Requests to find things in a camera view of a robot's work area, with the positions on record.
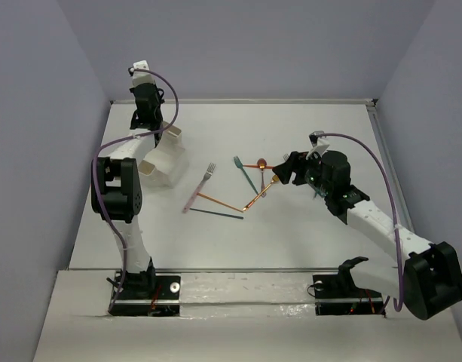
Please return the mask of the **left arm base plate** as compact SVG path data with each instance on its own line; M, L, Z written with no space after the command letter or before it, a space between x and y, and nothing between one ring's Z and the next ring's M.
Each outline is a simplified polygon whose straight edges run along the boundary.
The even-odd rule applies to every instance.
M155 287L126 275L109 314L116 317L178 317L180 275L156 275Z

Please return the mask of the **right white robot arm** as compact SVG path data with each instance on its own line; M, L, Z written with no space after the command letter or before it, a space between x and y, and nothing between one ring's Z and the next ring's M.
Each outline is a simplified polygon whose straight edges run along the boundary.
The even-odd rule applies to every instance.
M394 267L382 267L373 265L366 256L346 260L336 278L342 294L374 290L395 299L397 305L423 321L462 301L462 272L456 250L446 242L434 244L401 228L380 210L352 184L345 154L292 152L272 171L284 185L310 186L333 216L396 262Z

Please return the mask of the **pink handled silver fork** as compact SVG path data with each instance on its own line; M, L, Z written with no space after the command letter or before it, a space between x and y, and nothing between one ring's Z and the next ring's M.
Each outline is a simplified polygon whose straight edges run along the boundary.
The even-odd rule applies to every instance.
M187 213L190 208L192 207L194 201L197 198L197 194L200 193L206 182L211 178L213 175L213 172L216 168L216 165L214 163L210 163L208 168L205 171L205 174L203 175L203 179L200 181L200 183L197 185L196 189L192 192L191 197L188 199L187 203L182 209L183 213Z

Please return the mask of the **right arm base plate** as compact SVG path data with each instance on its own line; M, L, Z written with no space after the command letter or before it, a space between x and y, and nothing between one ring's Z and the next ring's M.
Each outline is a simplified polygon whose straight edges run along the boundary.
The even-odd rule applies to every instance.
M379 292L346 286L337 274L314 275L307 293L314 298L317 316L386 314Z

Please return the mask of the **orange gold fork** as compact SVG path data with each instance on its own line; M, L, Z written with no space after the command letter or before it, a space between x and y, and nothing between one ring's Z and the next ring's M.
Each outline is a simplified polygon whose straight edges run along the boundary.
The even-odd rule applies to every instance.
M244 208L243 208L243 212L246 212L248 209L251 208L252 205L254 205L255 202L257 202L258 199L260 199L260 197L262 197L264 195L264 193L266 193L270 187L272 187L272 185L276 184L276 183L280 183L280 180L279 180L279 177L277 175L273 175L273 177L271 178L271 181L269 182L268 185L266 185L264 187L264 189L259 193L257 194Z

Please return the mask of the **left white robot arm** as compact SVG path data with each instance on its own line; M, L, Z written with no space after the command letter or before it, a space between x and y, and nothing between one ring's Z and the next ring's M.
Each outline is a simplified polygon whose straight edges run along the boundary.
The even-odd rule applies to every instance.
M138 223L143 204L138 166L160 139L159 133L130 136L94 164L92 208L113 231L122 258L121 275L114 281L116 299L149 299L156 289L155 267Z

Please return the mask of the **teal fork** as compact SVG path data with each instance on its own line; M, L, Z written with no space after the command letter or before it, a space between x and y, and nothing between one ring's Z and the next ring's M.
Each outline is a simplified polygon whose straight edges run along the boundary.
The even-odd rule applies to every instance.
M245 167L243 166L243 163L242 161L240 160L240 158L236 155L233 157L233 160L234 160L234 164L235 166L242 172L242 174L245 176L246 178L246 181L249 183L249 185L251 186L252 190L258 195L259 194L259 191L258 189L255 187L254 185L254 182L250 179L248 173L246 172L245 170Z

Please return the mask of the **orange copper spoon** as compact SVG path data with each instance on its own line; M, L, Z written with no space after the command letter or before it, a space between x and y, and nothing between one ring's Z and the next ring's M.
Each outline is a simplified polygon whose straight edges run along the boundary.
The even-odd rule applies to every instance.
M243 167L256 168L260 170L271 170L273 167L263 158L260 158L255 164L244 164Z

